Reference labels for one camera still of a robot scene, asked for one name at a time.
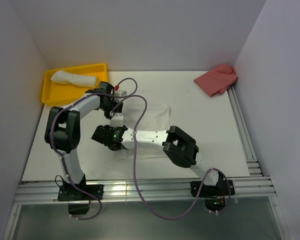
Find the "white printed t-shirt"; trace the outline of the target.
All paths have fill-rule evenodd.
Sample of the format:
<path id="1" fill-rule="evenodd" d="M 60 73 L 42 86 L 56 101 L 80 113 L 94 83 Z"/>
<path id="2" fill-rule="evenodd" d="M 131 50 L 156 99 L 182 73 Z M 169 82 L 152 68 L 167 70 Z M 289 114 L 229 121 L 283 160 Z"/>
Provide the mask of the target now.
<path id="1" fill-rule="evenodd" d="M 123 107 L 122 113 L 124 118 L 124 124 L 128 128 L 133 128 L 139 119 L 141 113 L 144 110 L 144 105 L 127 104 Z M 170 106 L 167 104 L 150 104 L 137 126 L 141 131 L 163 131 L 168 130 L 172 125 L 170 118 Z M 137 147 L 137 160 L 154 159 L 154 158 L 166 158 L 167 155 L 164 151 L 158 149 L 150 149 L 145 147 Z"/>

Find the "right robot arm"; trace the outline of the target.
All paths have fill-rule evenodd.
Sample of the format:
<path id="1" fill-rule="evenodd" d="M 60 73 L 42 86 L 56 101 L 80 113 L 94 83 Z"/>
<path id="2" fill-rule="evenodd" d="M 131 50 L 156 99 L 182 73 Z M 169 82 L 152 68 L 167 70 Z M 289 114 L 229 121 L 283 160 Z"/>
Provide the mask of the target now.
<path id="1" fill-rule="evenodd" d="M 174 165 L 191 169 L 204 179 L 203 183 L 210 194 L 217 195 L 224 188 L 218 171 L 212 169 L 199 155 L 196 140 L 177 126 L 161 131 L 146 131 L 126 126 L 99 125 L 91 139 L 111 151 L 150 149 L 164 152 Z"/>

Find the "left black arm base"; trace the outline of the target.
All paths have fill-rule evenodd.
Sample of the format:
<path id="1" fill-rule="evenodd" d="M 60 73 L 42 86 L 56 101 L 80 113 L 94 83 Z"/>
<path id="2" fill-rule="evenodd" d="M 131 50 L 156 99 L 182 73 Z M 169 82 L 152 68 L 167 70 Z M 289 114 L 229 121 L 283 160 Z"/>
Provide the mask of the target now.
<path id="1" fill-rule="evenodd" d="M 58 186 L 58 202 L 68 202 L 68 213 L 70 215 L 82 216 L 88 213 L 92 201 L 97 201 L 101 209 L 101 200 L 104 193 L 103 184 L 87 184 L 86 176 L 83 175 L 80 183 L 73 187 L 67 183 L 61 175 L 54 178 L 55 184 Z"/>

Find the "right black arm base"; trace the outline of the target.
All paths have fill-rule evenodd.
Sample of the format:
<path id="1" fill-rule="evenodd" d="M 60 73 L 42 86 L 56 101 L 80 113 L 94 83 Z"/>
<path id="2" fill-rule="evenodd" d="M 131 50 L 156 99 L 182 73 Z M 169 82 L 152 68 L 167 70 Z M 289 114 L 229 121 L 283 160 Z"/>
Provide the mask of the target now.
<path id="1" fill-rule="evenodd" d="M 236 194 L 235 187 L 232 180 L 226 180 L 224 177 L 218 180 L 215 186 L 203 184 L 199 191 L 201 181 L 190 182 L 190 193 L 193 197 L 204 199 L 204 205 L 209 212 L 218 214 L 227 205 L 227 198 Z"/>

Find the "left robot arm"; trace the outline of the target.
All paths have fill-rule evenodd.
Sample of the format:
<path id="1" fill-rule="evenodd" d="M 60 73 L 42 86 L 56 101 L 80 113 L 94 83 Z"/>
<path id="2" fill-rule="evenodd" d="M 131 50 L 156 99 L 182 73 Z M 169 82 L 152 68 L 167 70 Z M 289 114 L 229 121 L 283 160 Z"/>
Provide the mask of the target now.
<path id="1" fill-rule="evenodd" d="M 81 139 L 81 119 L 94 110 L 102 110 L 109 125 L 99 125 L 92 140 L 101 143 L 112 151 L 123 149 L 122 141 L 127 127 L 123 123 L 120 100 L 127 96 L 119 86 L 102 81 L 98 88 L 87 90 L 75 102 L 64 106 L 54 106 L 49 111 L 44 140 L 60 159 L 64 178 L 60 192 L 67 197 L 81 200 L 86 197 L 88 188 L 83 173 L 77 147 Z"/>

